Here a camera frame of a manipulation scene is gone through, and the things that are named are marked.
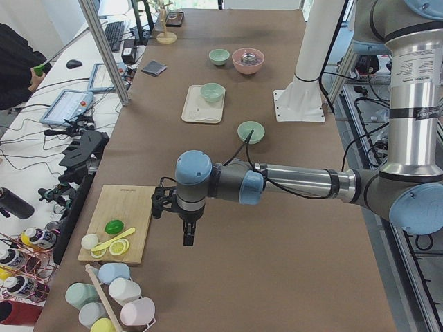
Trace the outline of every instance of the black cylinder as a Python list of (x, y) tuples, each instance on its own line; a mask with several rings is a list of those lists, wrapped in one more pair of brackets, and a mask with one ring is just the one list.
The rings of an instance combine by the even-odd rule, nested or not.
[(7, 188), (0, 188), (0, 208), (20, 219), (27, 219), (34, 214), (34, 207)]

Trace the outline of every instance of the green lime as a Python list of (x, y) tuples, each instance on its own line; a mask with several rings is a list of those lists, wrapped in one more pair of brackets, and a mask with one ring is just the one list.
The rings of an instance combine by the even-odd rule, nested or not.
[(123, 222), (118, 219), (111, 220), (106, 224), (105, 232), (108, 234), (118, 234), (123, 229)]

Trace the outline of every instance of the wooden cutting board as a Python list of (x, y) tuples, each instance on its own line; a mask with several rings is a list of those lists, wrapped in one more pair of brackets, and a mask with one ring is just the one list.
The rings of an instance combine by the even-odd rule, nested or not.
[(136, 185), (103, 185), (87, 234), (96, 233), (100, 242), (116, 237), (118, 234), (105, 232), (106, 224), (114, 219), (119, 219), (124, 223), (122, 232), (131, 227), (135, 227), (136, 232), (126, 237), (129, 241), (129, 250), (122, 255), (113, 256), (107, 249), (104, 256), (96, 259), (91, 256), (89, 250), (81, 248), (78, 260), (139, 264), (150, 225), (151, 196), (154, 190), (155, 187)]

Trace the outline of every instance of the black shirt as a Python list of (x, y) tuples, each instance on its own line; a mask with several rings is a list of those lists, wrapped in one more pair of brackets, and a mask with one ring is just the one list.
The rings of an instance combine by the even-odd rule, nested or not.
[(0, 109), (29, 99), (30, 69), (45, 61), (44, 55), (34, 52), (26, 39), (0, 23)]

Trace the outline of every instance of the computer mouse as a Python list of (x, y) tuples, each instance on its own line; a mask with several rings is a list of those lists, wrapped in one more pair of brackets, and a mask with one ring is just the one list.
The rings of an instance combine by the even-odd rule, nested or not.
[(80, 67), (80, 66), (82, 66), (82, 65), (83, 65), (83, 64), (82, 64), (81, 61), (74, 60), (74, 59), (69, 60), (69, 61), (66, 63), (66, 67), (67, 67), (68, 69), (74, 69), (74, 68)]

